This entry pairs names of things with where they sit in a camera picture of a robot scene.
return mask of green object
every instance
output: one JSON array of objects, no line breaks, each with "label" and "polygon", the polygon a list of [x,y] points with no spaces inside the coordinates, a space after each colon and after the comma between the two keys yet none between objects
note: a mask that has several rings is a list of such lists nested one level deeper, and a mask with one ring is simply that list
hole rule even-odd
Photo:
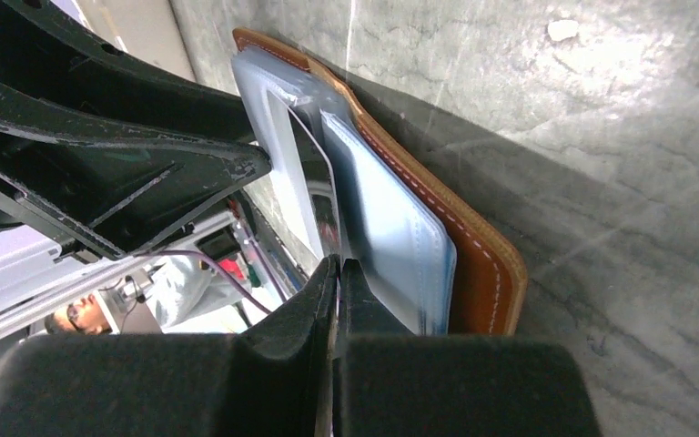
[{"label": "green object", "polygon": [[248,280],[250,280],[250,286],[253,287],[254,289],[257,287],[261,286],[261,279],[258,278],[258,275],[256,274],[256,270],[253,269],[253,266],[248,264],[247,262],[245,263],[246,266],[248,266]]}]

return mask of brown leather wallet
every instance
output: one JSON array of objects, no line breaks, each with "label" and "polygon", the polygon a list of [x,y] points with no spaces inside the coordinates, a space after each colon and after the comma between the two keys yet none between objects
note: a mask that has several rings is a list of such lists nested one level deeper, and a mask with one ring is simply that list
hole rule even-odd
[{"label": "brown leather wallet", "polygon": [[355,128],[421,201],[443,222],[457,247],[450,333],[513,334],[526,293],[527,273],[516,248],[467,203],[412,157],[363,109],[350,88],[314,58],[250,29],[233,32],[239,51],[258,46],[344,96]]}]

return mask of red object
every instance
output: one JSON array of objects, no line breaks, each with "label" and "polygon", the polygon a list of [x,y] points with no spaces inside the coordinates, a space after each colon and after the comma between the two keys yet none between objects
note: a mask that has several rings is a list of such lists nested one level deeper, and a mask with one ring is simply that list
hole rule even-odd
[{"label": "red object", "polygon": [[227,202],[227,205],[229,206],[229,210],[231,211],[231,215],[234,216],[235,219],[239,220],[239,211],[237,211],[237,202],[234,200],[230,200]]},{"label": "red object", "polygon": [[232,261],[231,259],[223,259],[218,263],[218,265],[221,266],[222,269],[236,276],[237,279],[245,279],[245,275],[242,274],[242,270],[240,270],[237,263]]}]

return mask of white shirt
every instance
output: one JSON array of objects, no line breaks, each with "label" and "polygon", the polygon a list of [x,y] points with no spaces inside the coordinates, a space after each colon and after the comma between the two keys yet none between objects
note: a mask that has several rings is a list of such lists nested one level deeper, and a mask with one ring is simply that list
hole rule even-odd
[{"label": "white shirt", "polygon": [[[192,257],[165,257],[165,265],[152,276],[145,291],[148,305],[162,329],[242,300],[226,278],[203,270]],[[247,281],[240,285],[250,290]]]}]

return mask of wallet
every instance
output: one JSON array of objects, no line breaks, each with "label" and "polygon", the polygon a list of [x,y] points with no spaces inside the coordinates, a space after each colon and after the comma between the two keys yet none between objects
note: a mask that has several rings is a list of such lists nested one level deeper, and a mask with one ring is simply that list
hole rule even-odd
[{"label": "wallet", "polygon": [[253,30],[238,28],[233,36],[240,52],[263,50],[272,60],[306,73],[305,81],[319,81],[340,95],[365,142],[440,219],[457,251],[449,332],[514,333],[527,286],[526,268],[516,248],[369,116],[327,67]]},{"label": "wallet", "polygon": [[[446,333],[456,249],[441,221],[356,130],[343,97],[256,47],[235,56],[232,70],[262,134],[259,144],[294,155],[295,132],[280,121],[281,107],[289,107],[329,159],[342,258],[360,262],[376,297],[409,330]],[[274,157],[272,165],[278,166]]]}]

